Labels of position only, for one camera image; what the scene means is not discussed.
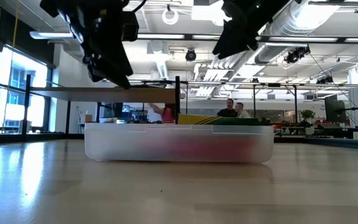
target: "monitor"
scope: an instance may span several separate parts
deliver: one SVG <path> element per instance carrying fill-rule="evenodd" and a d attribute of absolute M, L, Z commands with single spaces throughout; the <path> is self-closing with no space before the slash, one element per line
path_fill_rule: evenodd
<path fill-rule="evenodd" d="M 324 99 L 327 121 L 332 123 L 346 123 L 345 103 L 338 100 Z"/>

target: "ceiling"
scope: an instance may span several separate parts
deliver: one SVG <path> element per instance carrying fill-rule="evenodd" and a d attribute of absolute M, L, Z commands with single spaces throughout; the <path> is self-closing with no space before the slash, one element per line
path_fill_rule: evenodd
<path fill-rule="evenodd" d="M 19 19 L 39 31 L 68 32 L 67 25 L 61 17 L 51 18 L 39 7 L 40 0 L 20 0 Z M 14 14 L 16 0 L 0 0 L 0 6 Z M 179 20 L 174 25 L 168 25 L 162 20 L 164 5 L 145 5 L 144 11 L 138 11 L 137 18 L 141 33 L 189 33 L 189 34 L 220 34 L 223 27 L 214 25 L 211 21 L 195 21 L 191 19 L 193 0 L 182 1 L 181 6 L 172 6 L 179 9 Z M 136 4 L 130 4 L 126 10 L 131 10 Z M 353 13 L 354 7 L 340 8 L 323 25 L 314 30 L 311 35 L 334 35 L 334 36 L 358 36 L 358 14 Z M 154 62 L 136 60 L 133 55 L 146 54 L 147 43 L 140 40 L 125 43 L 125 48 L 135 73 L 150 73 L 156 69 Z M 215 42 L 203 41 L 167 41 L 171 55 L 167 61 L 168 70 L 183 70 L 193 72 L 199 61 L 210 64 L 214 55 L 211 54 Z M 197 63 L 185 62 L 187 49 L 195 49 Z M 334 81 L 347 82 L 347 69 L 358 62 L 358 45 L 348 44 L 310 44 L 311 53 L 322 69 L 333 69 Z M 303 58 L 297 64 L 287 65 L 283 62 L 284 52 L 277 57 L 268 67 L 265 67 L 254 76 L 259 76 L 260 82 L 309 82 L 310 77 L 321 73 L 321 68 L 310 56 Z"/>

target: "translucent plastic bin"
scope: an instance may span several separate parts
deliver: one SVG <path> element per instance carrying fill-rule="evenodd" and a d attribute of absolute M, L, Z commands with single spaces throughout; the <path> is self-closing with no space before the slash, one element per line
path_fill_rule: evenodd
<path fill-rule="evenodd" d="M 97 161 L 267 162 L 272 126 L 85 125 L 85 152 Z"/>

